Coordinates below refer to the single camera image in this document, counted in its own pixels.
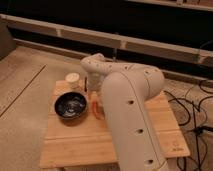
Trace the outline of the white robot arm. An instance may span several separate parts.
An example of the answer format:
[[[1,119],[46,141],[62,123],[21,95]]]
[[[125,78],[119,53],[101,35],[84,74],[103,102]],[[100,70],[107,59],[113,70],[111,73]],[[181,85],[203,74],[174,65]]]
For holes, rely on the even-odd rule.
[[[169,171],[145,102],[164,86],[162,71],[137,63],[108,62],[98,53],[81,60],[88,88],[101,91],[121,171]]]

